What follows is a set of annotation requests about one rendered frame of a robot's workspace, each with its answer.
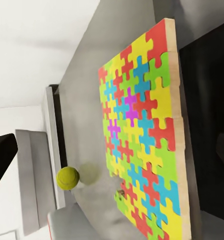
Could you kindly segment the tennis ball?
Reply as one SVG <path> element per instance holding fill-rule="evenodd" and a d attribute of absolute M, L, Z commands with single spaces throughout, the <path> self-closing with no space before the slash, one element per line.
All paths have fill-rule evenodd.
<path fill-rule="evenodd" d="M 63 190 L 73 189 L 79 182 L 78 171 L 72 166 L 66 166 L 57 173 L 56 181 Z"/>

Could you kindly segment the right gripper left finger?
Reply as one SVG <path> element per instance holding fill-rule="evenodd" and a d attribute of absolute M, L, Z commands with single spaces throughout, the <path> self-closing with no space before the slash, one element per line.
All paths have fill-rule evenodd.
<path fill-rule="evenodd" d="M 0 136 L 0 180 L 18 152 L 14 133 Z"/>

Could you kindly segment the jigsaw puzzle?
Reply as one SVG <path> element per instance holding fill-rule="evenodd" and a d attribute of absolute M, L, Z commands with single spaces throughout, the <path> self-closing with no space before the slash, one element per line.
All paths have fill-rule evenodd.
<path fill-rule="evenodd" d="M 191 240 L 175 20 L 165 18 L 99 70 L 117 209 L 148 240 Z"/>

